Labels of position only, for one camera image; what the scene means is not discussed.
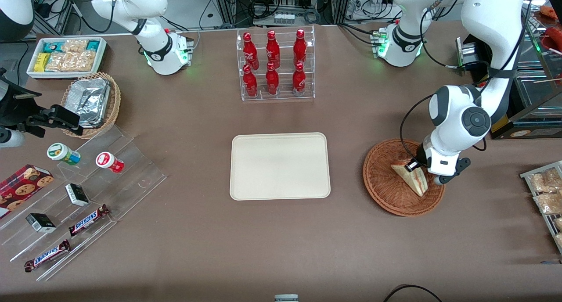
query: round wicker basket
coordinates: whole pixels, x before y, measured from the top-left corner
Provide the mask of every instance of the round wicker basket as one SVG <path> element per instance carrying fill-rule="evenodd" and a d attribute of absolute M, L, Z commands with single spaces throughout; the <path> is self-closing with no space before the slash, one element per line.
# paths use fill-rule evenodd
<path fill-rule="evenodd" d="M 94 79 L 94 78 L 104 78 L 105 80 L 109 81 L 111 84 L 109 99 L 107 100 L 107 108 L 104 117 L 104 123 L 102 124 L 102 126 L 96 129 L 84 129 L 84 132 L 82 133 L 81 136 L 78 136 L 68 130 L 62 130 L 68 136 L 79 137 L 88 140 L 94 137 L 96 134 L 102 132 L 103 130 L 111 128 L 111 126 L 113 126 L 113 124 L 115 123 L 115 120 L 117 120 L 117 116 L 119 114 L 119 105 L 121 104 L 121 92 L 119 91 L 119 86 L 117 86 L 115 80 L 111 78 L 111 76 L 105 74 L 104 72 L 96 72 L 94 74 L 80 77 L 78 78 L 78 80 Z M 62 106 L 65 105 L 66 97 L 68 96 L 69 90 L 70 90 L 70 86 L 66 88 L 65 94 L 64 96 L 62 96 L 62 101 L 61 101 Z"/>
<path fill-rule="evenodd" d="M 419 146 L 414 140 L 404 142 L 411 152 L 415 152 Z M 435 184 L 435 176 L 422 168 L 428 190 L 420 198 L 390 166 L 392 162 L 409 157 L 399 138 L 375 145 L 365 158 L 363 181 L 371 197 L 383 209 L 398 216 L 421 216 L 437 206 L 443 197 L 445 186 Z"/>

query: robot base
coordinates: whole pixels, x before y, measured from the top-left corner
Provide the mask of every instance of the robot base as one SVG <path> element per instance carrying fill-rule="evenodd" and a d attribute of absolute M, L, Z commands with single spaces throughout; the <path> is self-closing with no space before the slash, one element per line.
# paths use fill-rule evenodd
<path fill-rule="evenodd" d="M 391 24 L 371 34 L 371 43 L 377 44 L 377 46 L 373 46 L 373 56 L 374 58 L 382 58 L 392 66 L 405 67 L 412 64 L 415 58 L 421 54 L 422 43 L 418 46 L 417 51 L 413 50 L 415 46 L 412 44 L 412 51 L 404 52 L 392 38 L 392 32 L 396 26 L 396 24 Z"/>
<path fill-rule="evenodd" d="M 163 60 L 154 61 L 144 54 L 147 59 L 148 65 L 151 66 L 155 72 L 160 75 L 171 75 L 184 68 L 184 66 L 191 65 L 191 58 L 193 58 L 193 41 L 188 41 L 184 36 L 176 33 L 169 33 L 172 38 L 172 48 Z"/>

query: acrylic display stand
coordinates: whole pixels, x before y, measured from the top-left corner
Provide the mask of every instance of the acrylic display stand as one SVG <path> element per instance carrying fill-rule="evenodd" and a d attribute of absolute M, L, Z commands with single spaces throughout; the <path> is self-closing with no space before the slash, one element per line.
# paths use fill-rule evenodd
<path fill-rule="evenodd" d="M 533 200 L 534 202 L 537 204 L 537 206 L 540 208 L 540 205 L 537 202 L 537 196 L 539 195 L 539 193 L 537 193 L 532 184 L 530 183 L 530 175 L 532 174 L 537 174 L 537 173 L 541 173 L 544 172 L 545 170 L 549 170 L 550 168 L 555 168 L 556 171 L 558 172 L 558 175 L 562 178 L 562 161 L 560 162 L 554 162 L 552 164 L 540 167 L 540 168 L 536 168 L 535 170 L 531 170 L 530 172 L 526 172 L 523 174 L 520 174 L 519 176 L 521 178 L 525 179 L 525 182 L 527 184 L 527 186 L 530 189 L 530 192 L 533 194 Z M 554 220 L 557 218 L 560 218 L 560 214 L 542 214 L 542 218 L 544 218 L 544 221 L 546 222 L 546 226 L 548 227 L 548 230 L 550 231 L 550 235 L 552 235 L 552 237 L 554 238 L 554 236 L 558 233 L 560 233 L 561 231 L 558 230 L 558 228 L 556 228 L 556 225 L 554 224 Z M 562 254 L 562 247 L 560 247 L 558 245 L 558 243 L 554 242 L 556 244 L 556 247 L 558 248 L 558 252 L 560 252 L 560 254 Z"/>
<path fill-rule="evenodd" d="M 95 158 L 103 151 L 123 160 L 125 168 L 121 173 L 115 174 L 96 166 Z M 135 146 L 133 139 L 117 126 L 96 135 L 80 146 L 77 152 L 82 156 L 80 162 L 75 166 L 59 163 L 52 171 L 55 180 L 44 188 L 46 193 L 43 192 L 43 196 L 33 196 L 0 221 L 1 250 L 10 257 L 10 262 L 22 267 L 22 272 L 26 261 L 40 256 L 68 238 L 72 250 L 32 271 L 31 275 L 37 281 L 51 278 L 166 179 Z M 90 204 L 72 204 L 65 190 L 68 183 L 80 184 Z M 102 204 L 107 205 L 110 214 L 71 238 L 68 228 Z M 56 230 L 51 234 L 35 232 L 25 219 L 31 212 L 46 214 L 57 227 Z"/>
<path fill-rule="evenodd" d="M 306 61 L 304 72 L 306 74 L 305 92 L 302 96 L 297 97 L 293 95 L 293 73 L 295 72 L 295 64 L 293 63 L 293 45 L 295 44 L 297 30 L 305 30 L 306 41 Z M 245 91 L 244 81 L 242 77 L 244 72 L 242 67 L 245 64 L 244 59 L 244 40 L 241 38 L 245 32 L 252 35 L 252 41 L 257 48 L 257 58 L 259 60 L 259 69 L 253 72 L 257 78 L 257 97 L 250 98 Z M 267 72 L 267 54 L 265 46 L 267 45 L 267 32 L 263 29 L 247 29 L 238 30 L 236 40 L 236 50 L 238 55 L 238 74 L 240 76 L 240 90 L 243 101 L 263 101 L 263 100 L 303 100 L 312 99 L 315 97 L 315 38 L 313 26 L 301 27 L 286 27 L 275 28 L 275 36 L 279 43 L 281 51 L 281 67 L 277 69 L 279 74 L 279 94 L 271 96 L 267 92 L 267 82 L 265 81 L 265 74 Z"/>

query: red bottle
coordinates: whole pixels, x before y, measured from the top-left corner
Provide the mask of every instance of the red bottle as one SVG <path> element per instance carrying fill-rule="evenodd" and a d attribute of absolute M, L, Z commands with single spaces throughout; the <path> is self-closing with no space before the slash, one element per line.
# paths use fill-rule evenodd
<path fill-rule="evenodd" d="M 267 32 L 267 46 L 265 46 L 267 51 L 267 61 L 273 62 L 275 68 L 281 66 L 281 53 L 279 52 L 279 43 L 275 39 L 275 31 Z"/>
<path fill-rule="evenodd" d="M 248 94 L 248 97 L 255 98 L 257 97 L 257 80 L 256 77 L 253 75 L 252 69 L 248 64 L 244 64 L 242 70 L 244 71 L 244 76 L 242 80 L 244 80 L 244 88 Z"/>
<path fill-rule="evenodd" d="M 297 66 L 298 62 L 305 62 L 306 60 L 306 41 L 305 41 L 305 30 L 297 30 L 297 40 L 293 46 L 293 53 L 295 54 L 294 64 Z"/>
<path fill-rule="evenodd" d="M 305 92 L 306 74 L 303 72 L 304 67 L 303 62 L 298 62 L 295 66 L 295 73 L 293 73 L 293 94 L 297 97 L 302 96 Z"/>
<path fill-rule="evenodd" d="M 257 49 L 255 44 L 252 42 L 252 36 L 248 32 L 243 35 L 244 38 L 244 58 L 246 64 L 251 66 L 252 70 L 257 70 L 259 68 L 259 61 L 257 60 Z"/>
<path fill-rule="evenodd" d="M 277 96 L 277 94 L 279 94 L 279 74 L 277 74 L 273 62 L 267 64 L 265 80 L 267 80 L 267 92 L 269 92 L 271 96 Z"/>

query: table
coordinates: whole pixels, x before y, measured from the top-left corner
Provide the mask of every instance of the table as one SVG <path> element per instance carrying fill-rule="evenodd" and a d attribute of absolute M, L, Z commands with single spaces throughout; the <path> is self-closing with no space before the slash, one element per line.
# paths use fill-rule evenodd
<path fill-rule="evenodd" d="M 436 209 L 418 218 L 389 214 L 363 184 L 368 150 L 398 136 L 417 100 L 471 80 L 426 54 L 393 68 L 337 26 L 315 29 L 317 98 L 288 104 L 241 102 L 234 30 L 204 32 L 193 66 L 172 76 L 146 65 L 133 36 L 106 36 L 102 69 L 121 88 L 118 125 L 169 178 L 48 282 L 27 277 L 0 251 L 0 300 L 264 302 L 297 293 L 302 302 L 377 302 L 399 284 L 425 286 L 446 302 L 560 298 L 560 267 L 538 264 L 556 257 L 556 247 L 518 176 L 562 159 L 559 140 L 490 140 L 484 153 L 467 150 L 472 166 Z M 460 22 L 435 22 L 427 46 L 454 64 L 457 36 L 466 36 Z M 49 106 L 68 84 L 30 79 L 27 87 Z M 424 104 L 405 137 L 421 140 L 431 130 Z M 232 200 L 231 140 L 286 132 L 326 135 L 331 194 Z M 45 154 L 53 142 L 82 143 L 60 130 L 26 138 L 0 150 L 0 178 L 26 163 L 53 168 Z M 404 291 L 391 301 L 431 299 Z"/>

